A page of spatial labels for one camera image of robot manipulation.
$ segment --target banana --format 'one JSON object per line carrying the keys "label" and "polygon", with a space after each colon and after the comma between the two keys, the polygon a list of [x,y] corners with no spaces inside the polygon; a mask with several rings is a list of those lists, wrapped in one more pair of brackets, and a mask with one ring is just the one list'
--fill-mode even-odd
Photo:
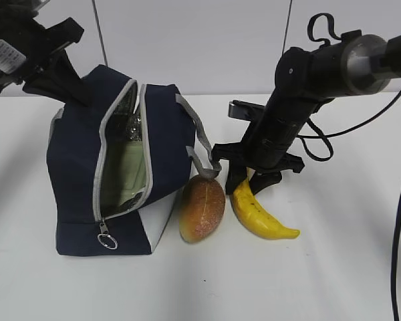
{"label": "banana", "polygon": [[251,188],[249,179],[245,179],[231,195],[233,210],[239,221],[250,232],[265,239],[295,239],[300,235],[298,229],[289,229],[272,215],[270,215],[257,202]]}

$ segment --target metal ring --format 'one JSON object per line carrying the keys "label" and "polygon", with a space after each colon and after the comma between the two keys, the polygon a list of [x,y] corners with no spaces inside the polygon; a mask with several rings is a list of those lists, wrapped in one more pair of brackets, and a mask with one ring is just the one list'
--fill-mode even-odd
{"label": "metal ring", "polygon": [[[108,245],[107,243],[105,243],[105,242],[102,240],[103,237],[106,237],[106,238],[108,238],[110,241],[112,241],[112,242],[114,243],[114,246],[110,246],[110,245]],[[115,239],[114,237],[112,237],[110,234],[101,233],[101,234],[98,234],[97,238],[98,238],[98,241],[101,243],[101,245],[104,246],[104,247],[107,248],[107,249],[117,249],[118,246],[119,246],[119,244],[118,244],[118,242],[116,241],[116,239]]]}

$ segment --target white wall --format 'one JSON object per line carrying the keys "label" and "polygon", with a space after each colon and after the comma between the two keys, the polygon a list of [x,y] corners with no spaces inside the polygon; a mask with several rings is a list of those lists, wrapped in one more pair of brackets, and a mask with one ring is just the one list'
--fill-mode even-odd
{"label": "white wall", "polygon": [[[401,35],[401,0],[293,0],[287,36],[287,48],[291,46],[314,50],[320,43],[307,38],[307,24],[311,16],[320,12],[331,13],[336,33],[361,29],[363,34],[373,33],[385,40]],[[316,37],[327,37],[326,19],[315,25]],[[392,80],[386,91],[398,92],[401,80]]]}
{"label": "white wall", "polygon": [[[185,94],[270,93],[282,50],[289,0],[96,0],[110,67],[140,82],[175,83]],[[293,0],[287,48],[315,49],[306,35],[319,12],[336,31],[401,34],[401,0]],[[38,21],[73,17],[85,34],[70,58],[81,76],[104,63],[91,0],[52,0]],[[318,21],[316,33],[326,35]],[[388,91],[398,91],[393,81]],[[11,85],[4,96],[23,95]]]}
{"label": "white wall", "polygon": [[110,67],[185,94],[273,88],[289,0],[97,0]]}

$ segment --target zipper pull ring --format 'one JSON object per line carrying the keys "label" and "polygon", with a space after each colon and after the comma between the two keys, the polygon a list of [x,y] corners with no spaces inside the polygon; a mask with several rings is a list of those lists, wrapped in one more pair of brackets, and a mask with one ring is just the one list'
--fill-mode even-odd
{"label": "zipper pull ring", "polygon": [[117,249],[119,246],[118,242],[108,233],[108,227],[104,219],[102,219],[102,222],[100,223],[100,230],[101,233],[98,234],[97,239],[101,245],[107,249]]}

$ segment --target white bag panel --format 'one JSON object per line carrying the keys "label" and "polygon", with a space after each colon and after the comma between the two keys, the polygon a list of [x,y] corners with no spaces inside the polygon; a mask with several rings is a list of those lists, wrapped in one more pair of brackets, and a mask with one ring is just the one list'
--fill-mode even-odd
{"label": "white bag panel", "polygon": [[177,193],[173,192],[153,204],[138,210],[152,252],[156,249],[166,222],[168,222]]}

